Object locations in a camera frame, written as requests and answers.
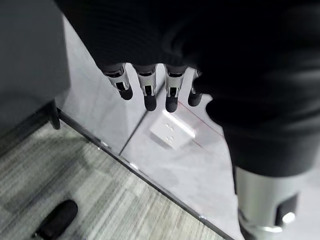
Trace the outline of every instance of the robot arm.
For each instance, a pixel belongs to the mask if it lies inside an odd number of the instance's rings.
[[[199,69],[191,100],[213,97],[206,111],[229,147],[243,236],[268,239],[294,220],[320,145],[320,4],[55,1],[119,91],[129,82],[120,89],[106,65]],[[153,96],[154,81],[136,70],[143,95]],[[184,71],[166,71],[170,111]]]

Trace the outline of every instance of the black fingertip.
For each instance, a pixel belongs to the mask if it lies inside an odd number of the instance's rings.
[[[173,113],[175,110],[177,110],[178,107],[178,98],[171,96],[171,97],[166,97],[165,100],[165,109],[169,113]]]
[[[124,100],[130,100],[134,95],[134,93],[132,92],[131,86],[129,87],[128,90],[122,90],[122,91],[119,91],[119,93]]]
[[[147,109],[148,111],[150,112],[154,111],[157,107],[156,96],[150,96],[150,95],[145,96],[144,106],[145,106],[145,109]]]
[[[202,94],[201,93],[195,93],[193,94],[191,91],[189,93],[189,97],[188,97],[188,104],[191,107],[196,107],[200,104],[201,102],[201,98],[202,98]]]

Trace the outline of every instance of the floor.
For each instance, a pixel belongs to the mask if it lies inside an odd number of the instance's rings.
[[[223,240],[64,123],[0,158],[2,240],[29,239],[66,199],[79,212],[61,240]]]

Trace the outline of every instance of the gray wall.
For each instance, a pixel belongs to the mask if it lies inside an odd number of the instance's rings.
[[[52,1],[0,1],[0,72],[0,135],[68,88],[62,16]]]

